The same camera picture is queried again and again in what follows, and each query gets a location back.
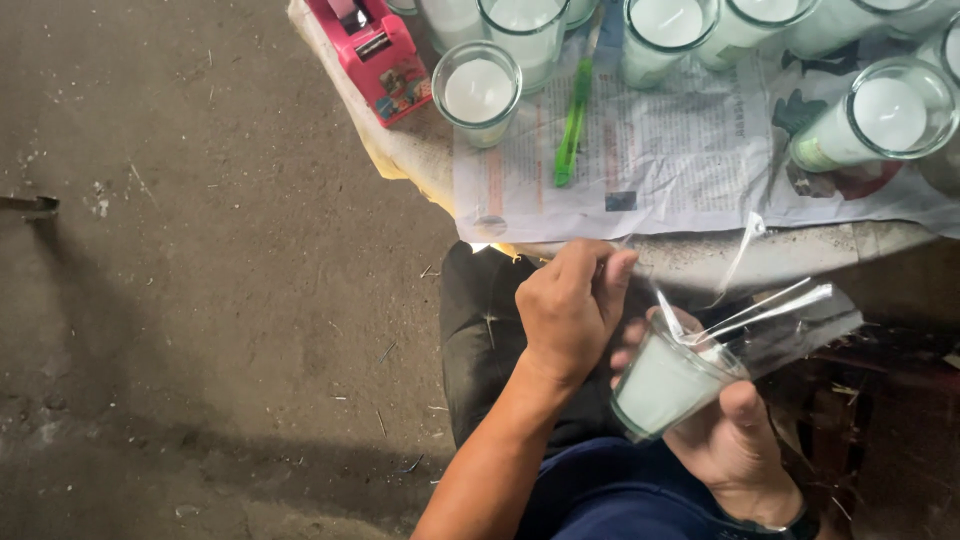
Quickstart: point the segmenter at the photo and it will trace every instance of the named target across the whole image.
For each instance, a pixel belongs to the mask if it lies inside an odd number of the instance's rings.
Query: newspaper photo
[[[465,241],[724,231],[744,227],[752,212],[767,227],[902,219],[960,237],[960,201],[910,162],[814,174],[786,154],[790,137],[840,100],[863,67],[909,49],[872,37],[801,61],[774,38],[723,72],[688,56],[639,91],[617,74],[622,5],[604,3],[575,176],[554,186],[584,28],[564,44],[550,84],[521,100],[500,144],[480,150],[456,137],[455,218]]]

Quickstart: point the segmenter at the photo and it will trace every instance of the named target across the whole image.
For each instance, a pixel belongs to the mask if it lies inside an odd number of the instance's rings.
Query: dirty floor
[[[408,533],[453,450],[420,274],[455,231],[378,177],[284,2],[2,8],[0,192],[62,213],[0,215],[0,538]],[[847,279],[955,313],[912,271]]]

